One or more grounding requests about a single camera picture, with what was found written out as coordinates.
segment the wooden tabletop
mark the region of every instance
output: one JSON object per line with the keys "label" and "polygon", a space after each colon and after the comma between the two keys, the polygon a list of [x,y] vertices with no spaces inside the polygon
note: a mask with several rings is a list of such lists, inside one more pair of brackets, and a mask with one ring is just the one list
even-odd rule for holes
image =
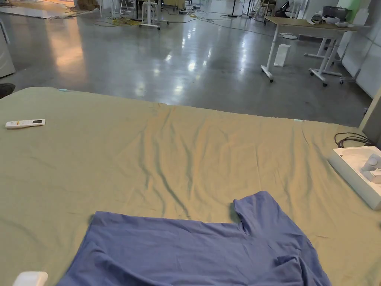
{"label": "wooden tabletop", "polygon": [[338,27],[333,24],[315,24],[311,25],[306,20],[303,19],[290,19],[290,18],[281,18],[281,17],[270,17],[266,16],[266,19],[273,22],[276,25],[285,25],[285,26],[298,26],[298,27],[308,27],[308,28],[321,28],[321,29],[332,29],[332,30],[342,30],[342,31],[356,31],[356,28],[352,27]]}

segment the wrinkled fabric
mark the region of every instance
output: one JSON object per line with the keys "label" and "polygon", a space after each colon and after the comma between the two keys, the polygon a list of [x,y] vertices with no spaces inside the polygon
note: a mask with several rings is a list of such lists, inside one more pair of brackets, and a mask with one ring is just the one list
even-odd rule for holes
{"label": "wrinkled fabric", "polygon": [[58,286],[331,285],[304,233],[266,191],[240,223],[96,212]]}
{"label": "wrinkled fabric", "polygon": [[332,285],[381,283],[381,213],[327,161],[335,134],[357,128],[46,87],[1,99],[3,124],[38,118],[46,125],[0,128],[3,285],[36,270],[56,286],[96,211],[231,223],[233,200],[259,190],[307,235]]}

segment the white stool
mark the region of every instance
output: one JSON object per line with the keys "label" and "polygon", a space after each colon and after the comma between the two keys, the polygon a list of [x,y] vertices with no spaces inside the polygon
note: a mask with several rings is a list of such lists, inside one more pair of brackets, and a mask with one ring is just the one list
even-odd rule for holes
{"label": "white stool", "polygon": [[[160,19],[160,9],[161,9],[161,5],[157,5],[155,2],[151,2],[151,0],[143,2],[142,23],[139,24],[139,27],[140,28],[142,26],[156,27],[158,30],[160,30],[160,26],[158,25],[159,22],[166,22],[166,24],[169,25],[168,21]],[[144,20],[144,11],[146,11],[147,13],[146,20]]]}

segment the chair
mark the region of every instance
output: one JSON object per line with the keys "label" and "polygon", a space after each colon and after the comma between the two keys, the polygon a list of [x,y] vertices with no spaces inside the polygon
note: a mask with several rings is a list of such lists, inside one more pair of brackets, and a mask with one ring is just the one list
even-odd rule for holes
{"label": "chair", "polygon": [[262,0],[261,8],[265,8],[263,9],[262,17],[267,16],[269,14],[269,10],[271,11],[270,16],[274,16],[276,4],[277,2],[273,0]]}

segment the shoe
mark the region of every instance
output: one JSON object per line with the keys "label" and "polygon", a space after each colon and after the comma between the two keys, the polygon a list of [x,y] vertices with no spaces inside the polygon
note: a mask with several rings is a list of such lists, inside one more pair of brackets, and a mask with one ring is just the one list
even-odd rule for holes
{"label": "shoe", "polygon": [[9,82],[7,82],[6,84],[0,84],[0,99],[6,97],[7,95],[10,95],[15,88],[16,86]]}

